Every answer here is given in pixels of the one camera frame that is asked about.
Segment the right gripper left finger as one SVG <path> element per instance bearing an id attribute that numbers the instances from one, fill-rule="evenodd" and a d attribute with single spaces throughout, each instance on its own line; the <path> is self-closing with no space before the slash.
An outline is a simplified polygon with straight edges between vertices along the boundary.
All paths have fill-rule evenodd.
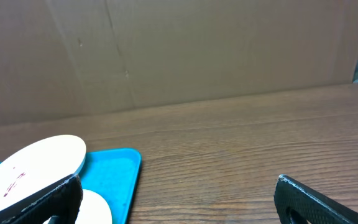
<path id="1" fill-rule="evenodd" d="M 77 174 L 70 174 L 0 211 L 0 224 L 75 224 L 83 199 Z"/>

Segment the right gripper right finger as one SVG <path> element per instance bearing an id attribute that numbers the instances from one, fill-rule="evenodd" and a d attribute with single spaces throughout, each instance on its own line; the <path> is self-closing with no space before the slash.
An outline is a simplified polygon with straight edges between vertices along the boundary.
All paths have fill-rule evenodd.
<path id="1" fill-rule="evenodd" d="M 284 174 L 273 195 L 281 223 L 358 224 L 358 213 Z"/>

